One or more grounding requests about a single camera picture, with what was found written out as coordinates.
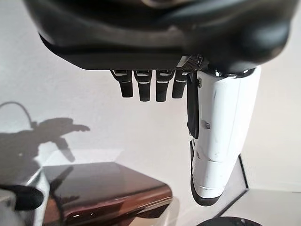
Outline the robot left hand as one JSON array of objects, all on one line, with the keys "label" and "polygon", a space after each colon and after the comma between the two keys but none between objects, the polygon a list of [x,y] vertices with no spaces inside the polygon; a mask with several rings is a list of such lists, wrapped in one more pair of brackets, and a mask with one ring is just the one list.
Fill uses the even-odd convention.
[{"label": "robot left hand", "polygon": [[109,70],[123,97],[187,96],[190,186],[201,206],[224,192],[249,129],[260,66],[284,49],[296,0],[26,0],[44,45]]}]

